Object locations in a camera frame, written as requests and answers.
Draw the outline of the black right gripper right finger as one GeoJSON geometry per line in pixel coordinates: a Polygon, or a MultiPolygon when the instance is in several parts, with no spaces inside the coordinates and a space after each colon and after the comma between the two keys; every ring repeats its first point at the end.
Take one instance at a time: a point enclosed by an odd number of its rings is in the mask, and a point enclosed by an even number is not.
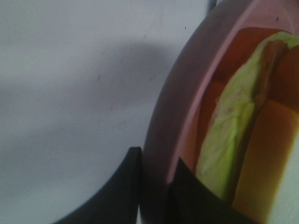
{"type": "Polygon", "coordinates": [[[226,202],[217,198],[178,161],[168,194],[169,224],[255,224],[226,202]]]}

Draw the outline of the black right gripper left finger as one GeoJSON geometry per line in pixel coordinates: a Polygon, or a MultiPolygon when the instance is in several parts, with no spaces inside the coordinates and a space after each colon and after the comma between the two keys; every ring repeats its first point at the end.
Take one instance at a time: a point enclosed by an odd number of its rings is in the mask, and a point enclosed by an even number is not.
{"type": "Polygon", "coordinates": [[[142,149],[129,148],[106,184],[57,224],[135,224],[142,174],[142,149]]]}

